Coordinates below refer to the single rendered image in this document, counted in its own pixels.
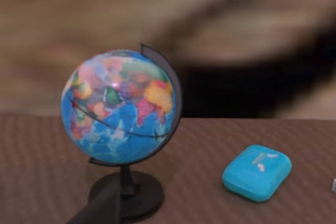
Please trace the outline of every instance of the round black base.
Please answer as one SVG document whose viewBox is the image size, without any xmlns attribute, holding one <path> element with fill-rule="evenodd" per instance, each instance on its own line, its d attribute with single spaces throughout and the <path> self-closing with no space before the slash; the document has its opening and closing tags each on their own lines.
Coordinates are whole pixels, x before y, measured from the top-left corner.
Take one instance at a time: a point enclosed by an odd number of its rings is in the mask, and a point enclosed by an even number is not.
<svg viewBox="0 0 336 224">
<path fill-rule="evenodd" d="M 132 197 L 121 198 L 122 223 L 134 223 L 152 216 L 159 210 L 164 200 L 163 187 L 156 178 L 142 172 L 131 172 L 131 175 L 140 187 Z M 107 175 L 97 181 L 90 190 L 89 201 L 114 179 L 120 179 L 120 173 Z"/>
</svg>

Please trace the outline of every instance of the tan background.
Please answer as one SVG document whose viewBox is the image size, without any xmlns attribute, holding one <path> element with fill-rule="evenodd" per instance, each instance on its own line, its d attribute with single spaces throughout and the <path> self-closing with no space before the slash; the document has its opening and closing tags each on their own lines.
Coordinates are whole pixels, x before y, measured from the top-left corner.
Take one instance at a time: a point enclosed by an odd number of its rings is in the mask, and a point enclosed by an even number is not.
<svg viewBox="0 0 336 224">
<path fill-rule="evenodd" d="M 245 65 L 308 43 L 336 0 L 0 0 L 0 111 L 59 114 L 62 87 L 84 59 L 145 42 L 176 67 Z M 336 83 L 283 118 L 336 118 Z"/>
</svg>

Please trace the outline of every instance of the blue soap box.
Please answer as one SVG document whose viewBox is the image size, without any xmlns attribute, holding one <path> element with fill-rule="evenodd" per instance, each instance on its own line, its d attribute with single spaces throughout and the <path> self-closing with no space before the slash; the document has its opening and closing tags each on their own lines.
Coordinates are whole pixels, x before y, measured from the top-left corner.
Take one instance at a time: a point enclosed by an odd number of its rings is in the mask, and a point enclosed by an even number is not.
<svg viewBox="0 0 336 224">
<path fill-rule="evenodd" d="M 253 201 L 268 200 L 289 175 L 292 163 L 284 153 L 251 145 L 224 170 L 227 189 Z"/>
</svg>

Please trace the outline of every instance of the brown tablecloth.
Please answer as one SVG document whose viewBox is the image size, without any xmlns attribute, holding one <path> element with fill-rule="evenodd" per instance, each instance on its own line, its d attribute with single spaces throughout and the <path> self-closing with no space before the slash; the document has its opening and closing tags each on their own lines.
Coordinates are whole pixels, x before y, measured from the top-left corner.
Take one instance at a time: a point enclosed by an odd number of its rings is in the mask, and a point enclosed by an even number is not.
<svg viewBox="0 0 336 224">
<path fill-rule="evenodd" d="M 86 204 L 90 186 L 111 172 L 87 163 L 59 118 L 0 116 L 0 223 L 62 224 Z M 173 139 L 134 170 L 157 177 L 163 207 L 143 223 L 336 223 L 336 122 L 183 119 Z M 292 159 L 290 176 L 266 203 L 221 185 L 225 166 L 264 144 Z"/>
</svg>

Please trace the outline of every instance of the black globe base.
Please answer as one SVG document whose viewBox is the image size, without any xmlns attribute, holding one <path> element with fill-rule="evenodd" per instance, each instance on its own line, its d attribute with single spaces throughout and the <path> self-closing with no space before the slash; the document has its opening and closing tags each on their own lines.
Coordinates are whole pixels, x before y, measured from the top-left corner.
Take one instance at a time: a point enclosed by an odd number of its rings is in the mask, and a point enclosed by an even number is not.
<svg viewBox="0 0 336 224">
<path fill-rule="evenodd" d="M 121 180 L 121 223 L 135 223 L 156 213 L 164 200 L 161 183 L 153 176 L 142 172 L 130 172 L 129 167 L 120 173 L 107 175 L 97 181 L 90 190 L 89 202 L 114 181 Z"/>
</svg>

